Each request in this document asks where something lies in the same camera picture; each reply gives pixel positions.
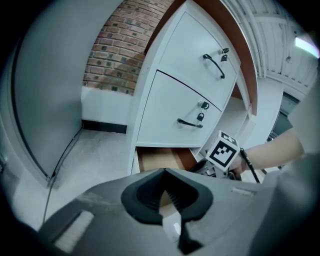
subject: black and white pattern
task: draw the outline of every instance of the black and white pattern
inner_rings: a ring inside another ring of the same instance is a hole
[[[228,134],[224,133],[223,131],[221,132],[221,136],[222,136],[222,138],[228,140],[228,141],[231,142],[232,144],[234,144],[234,145],[236,145],[236,146],[238,145],[238,144],[237,144],[237,141],[236,141],[234,138],[232,138],[232,137],[229,136]]]
[[[226,167],[230,163],[236,152],[236,149],[225,144],[223,141],[219,141],[219,143],[212,151],[210,158],[220,164],[222,167]]]

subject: drawer handle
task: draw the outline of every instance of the drawer handle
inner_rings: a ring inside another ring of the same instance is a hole
[[[222,71],[222,69],[219,67],[219,65],[211,58],[211,56],[209,54],[203,55],[203,58],[212,61],[216,65],[216,67],[220,70],[220,72],[222,73],[222,75],[220,77],[222,79],[225,79],[225,77],[226,77],[225,73]]]
[[[180,124],[183,124],[183,125],[186,125],[186,126],[193,126],[193,127],[197,127],[197,128],[202,128],[204,127],[202,124],[193,124],[193,123],[190,123],[190,122],[186,122],[180,118],[177,119],[178,123]]]

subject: hand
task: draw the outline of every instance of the hand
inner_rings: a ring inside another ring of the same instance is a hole
[[[242,157],[240,157],[239,155],[236,156],[236,158],[229,167],[229,170],[233,170],[236,175],[242,174],[246,169],[246,161],[242,159]]]

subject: white cube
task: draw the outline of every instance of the white cube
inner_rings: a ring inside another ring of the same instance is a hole
[[[219,130],[219,133],[211,143],[205,158],[213,163],[215,167],[222,171],[226,171],[239,152],[240,147],[237,140]]]

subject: white drawer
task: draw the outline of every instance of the white drawer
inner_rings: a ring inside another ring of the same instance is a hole
[[[197,121],[201,112],[199,101],[208,102],[183,83],[156,72],[145,105],[137,138],[143,147],[201,147],[216,126],[221,111],[209,103],[203,110],[202,122]],[[178,119],[202,128],[178,123]]]
[[[228,60],[221,62],[222,55],[218,50],[228,48],[228,45],[225,41],[224,45],[220,44],[215,38],[226,36],[220,34],[212,20],[209,24],[211,29],[185,12],[166,46],[158,69],[191,87],[222,110],[236,81],[239,63],[233,61],[236,58],[232,49],[227,53]],[[218,67],[203,58],[205,54],[219,65],[225,74],[224,79]]]

